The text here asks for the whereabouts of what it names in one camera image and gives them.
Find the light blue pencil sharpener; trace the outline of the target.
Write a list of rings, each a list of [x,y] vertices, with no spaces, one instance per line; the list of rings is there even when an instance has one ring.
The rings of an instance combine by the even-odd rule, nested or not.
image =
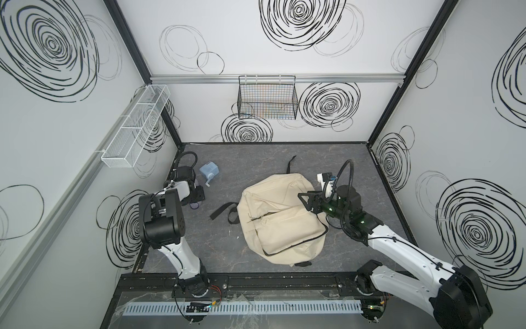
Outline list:
[[[212,180],[219,174],[219,167],[212,161],[202,165],[199,169],[201,175],[205,178],[205,185],[210,187]]]

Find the cream canvas backpack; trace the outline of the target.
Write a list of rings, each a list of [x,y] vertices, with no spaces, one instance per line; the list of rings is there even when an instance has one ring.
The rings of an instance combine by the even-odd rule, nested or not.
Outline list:
[[[329,227],[326,219],[305,209],[300,193],[313,190],[302,174],[291,171],[247,187],[238,202],[217,208],[210,219],[229,211],[227,221],[239,225],[248,248],[275,265],[302,266],[323,251]]]

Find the purple pencil case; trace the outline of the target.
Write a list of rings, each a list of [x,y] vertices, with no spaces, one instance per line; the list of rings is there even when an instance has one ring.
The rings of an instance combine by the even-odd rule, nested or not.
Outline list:
[[[201,206],[201,202],[191,202],[188,205],[192,210],[197,210]]]

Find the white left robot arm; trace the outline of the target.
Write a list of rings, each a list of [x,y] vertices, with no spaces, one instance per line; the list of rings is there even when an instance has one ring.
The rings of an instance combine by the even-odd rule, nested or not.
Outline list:
[[[203,297],[209,280],[200,258],[185,239],[183,200],[196,191],[195,172],[189,166],[178,167],[162,190],[139,198],[139,236],[142,244],[166,256],[175,268],[175,284],[184,293]]]

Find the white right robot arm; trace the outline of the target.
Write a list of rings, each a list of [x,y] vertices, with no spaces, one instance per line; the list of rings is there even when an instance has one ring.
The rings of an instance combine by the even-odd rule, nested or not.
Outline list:
[[[354,285],[364,296],[396,296],[430,314],[441,328],[483,328],[493,307],[479,275],[456,267],[416,247],[380,219],[367,213],[352,186],[340,186],[330,198],[324,191],[299,193],[307,211],[339,219],[342,231],[389,257],[408,271],[400,274],[370,260],[356,272]]]

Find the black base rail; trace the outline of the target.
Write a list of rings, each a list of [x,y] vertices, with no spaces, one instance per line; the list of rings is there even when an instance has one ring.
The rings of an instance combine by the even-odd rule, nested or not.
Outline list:
[[[393,295],[393,288],[366,284],[361,272],[207,273],[184,276],[176,273],[123,274],[112,298],[124,293],[171,293],[177,297],[209,298],[207,289],[226,298],[235,293],[261,291],[328,291],[357,299]]]

